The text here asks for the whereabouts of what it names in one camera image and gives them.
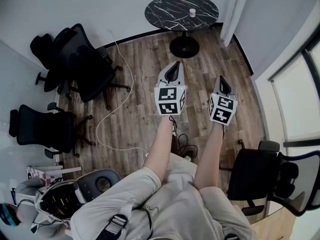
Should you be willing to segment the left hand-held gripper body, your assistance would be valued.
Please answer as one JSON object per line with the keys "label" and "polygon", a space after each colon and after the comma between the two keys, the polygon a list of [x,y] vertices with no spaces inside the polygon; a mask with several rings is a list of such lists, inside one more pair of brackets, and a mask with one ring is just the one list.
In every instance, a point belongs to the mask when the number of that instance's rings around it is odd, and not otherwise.
{"label": "left hand-held gripper body", "polygon": [[154,88],[155,104],[160,116],[180,115],[187,100],[184,80],[169,83],[160,80]]}

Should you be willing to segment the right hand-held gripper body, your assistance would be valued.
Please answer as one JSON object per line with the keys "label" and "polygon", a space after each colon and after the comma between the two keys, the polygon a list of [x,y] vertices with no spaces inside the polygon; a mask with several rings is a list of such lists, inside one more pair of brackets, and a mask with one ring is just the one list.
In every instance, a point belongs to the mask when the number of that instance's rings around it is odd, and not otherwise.
{"label": "right hand-held gripper body", "polygon": [[238,101],[236,95],[224,95],[212,93],[208,101],[209,120],[224,126],[228,126],[236,113]]}

